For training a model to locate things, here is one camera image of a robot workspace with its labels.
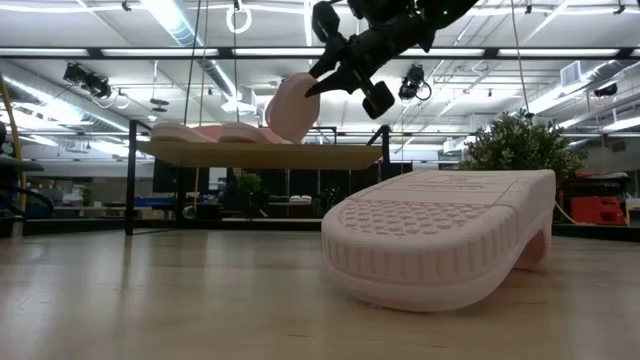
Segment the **wooden shelf with black frame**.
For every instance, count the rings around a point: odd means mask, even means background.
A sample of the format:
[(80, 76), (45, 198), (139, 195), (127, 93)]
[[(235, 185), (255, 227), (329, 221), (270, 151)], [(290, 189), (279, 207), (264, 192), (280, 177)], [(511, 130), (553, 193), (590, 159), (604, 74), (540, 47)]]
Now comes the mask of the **wooden shelf with black frame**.
[[(149, 134), (151, 127), (139, 120), (129, 122), (127, 157), (127, 185), (125, 234), (134, 234), (136, 153), (141, 151), (155, 158), (185, 168), (243, 168), (243, 169), (305, 169), (305, 170), (364, 170), (377, 161), (390, 163), (390, 127), (382, 125), (363, 146), (313, 144), (253, 144), (253, 143), (186, 143), (176, 141), (137, 141), (138, 129)], [(173, 220), (187, 220), (182, 216), (186, 192), (183, 176), (177, 179), (177, 199)]]

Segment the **black overhead frame beam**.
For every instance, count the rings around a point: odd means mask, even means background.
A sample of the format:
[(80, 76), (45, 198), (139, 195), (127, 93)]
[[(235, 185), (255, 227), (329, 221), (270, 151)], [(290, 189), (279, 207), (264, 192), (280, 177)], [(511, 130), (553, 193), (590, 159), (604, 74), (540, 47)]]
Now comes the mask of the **black overhead frame beam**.
[[(304, 59), (322, 56), (320, 47), (221, 47), (213, 49), (182, 47), (0, 47), (1, 59), (108, 59), (108, 60), (187, 60), (211, 59)], [(425, 52), (410, 48), (398, 56), (414, 60), (640, 60), (640, 47), (624, 48), (472, 48), (434, 47)]]

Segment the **red toolbox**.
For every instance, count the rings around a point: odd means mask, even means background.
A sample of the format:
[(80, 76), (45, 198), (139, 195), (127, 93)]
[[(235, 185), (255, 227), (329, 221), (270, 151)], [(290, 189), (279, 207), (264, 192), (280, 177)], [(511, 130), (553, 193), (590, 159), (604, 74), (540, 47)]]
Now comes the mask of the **red toolbox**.
[(629, 181), (624, 172), (578, 174), (565, 187), (569, 214), (578, 223), (626, 226)]

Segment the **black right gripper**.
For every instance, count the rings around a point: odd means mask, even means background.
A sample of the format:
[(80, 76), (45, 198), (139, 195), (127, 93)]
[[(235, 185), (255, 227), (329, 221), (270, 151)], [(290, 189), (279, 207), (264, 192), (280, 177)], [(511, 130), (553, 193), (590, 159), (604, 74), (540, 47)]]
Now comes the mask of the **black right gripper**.
[(373, 83), (371, 77), (409, 48), (431, 46), (435, 28), (427, 15), (427, 1), (351, 1), (349, 5), (357, 18), (369, 23), (367, 30), (350, 37), (339, 32), (340, 17), (331, 1), (320, 1), (313, 7), (312, 29), (325, 47), (309, 74), (318, 79), (329, 71), (336, 72), (305, 95), (360, 90), (365, 95), (364, 110), (376, 119), (394, 105), (395, 97), (384, 82)]

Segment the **black table back rail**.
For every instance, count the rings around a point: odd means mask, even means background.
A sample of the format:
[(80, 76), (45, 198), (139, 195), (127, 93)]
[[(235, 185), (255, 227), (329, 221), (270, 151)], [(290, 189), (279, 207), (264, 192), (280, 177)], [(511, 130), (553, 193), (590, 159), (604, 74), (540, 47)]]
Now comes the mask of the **black table back rail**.
[[(23, 225), (23, 234), (49, 235), (108, 230), (124, 230), (124, 219), (46, 219), (29, 220)], [(256, 230), (256, 231), (320, 231), (321, 219), (239, 219), (193, 220), (179, 223), (175, 220), (135, 220), (134, 230)], [(604, 241), (622, 241), (640, 244), (640, 227), (554, 224), (552, 234)]]

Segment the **small distant potted plant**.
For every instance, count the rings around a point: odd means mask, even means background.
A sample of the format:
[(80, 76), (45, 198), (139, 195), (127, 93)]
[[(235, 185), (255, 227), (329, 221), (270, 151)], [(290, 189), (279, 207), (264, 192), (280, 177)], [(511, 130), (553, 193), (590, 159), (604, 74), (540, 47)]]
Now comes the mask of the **small distant potted plant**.
[(237, 187), (245, 216), (256, 217), (263, 202), (261, 178), (255, 173), (243, 173), (237, 178)]

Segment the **green potted plant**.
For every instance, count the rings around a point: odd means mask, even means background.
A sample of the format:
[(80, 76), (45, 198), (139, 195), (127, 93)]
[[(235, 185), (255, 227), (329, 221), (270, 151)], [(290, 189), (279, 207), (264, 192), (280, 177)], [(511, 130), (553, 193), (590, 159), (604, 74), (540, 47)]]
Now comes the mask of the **green potted plant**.
[(584, 167), (588, 153), (564, 136), (554, 120), (538, 121), (529, 114), (501, 114), (478, 129), (467, 142), (460, 170), (551, 170), (556, 183), (574, 178)]

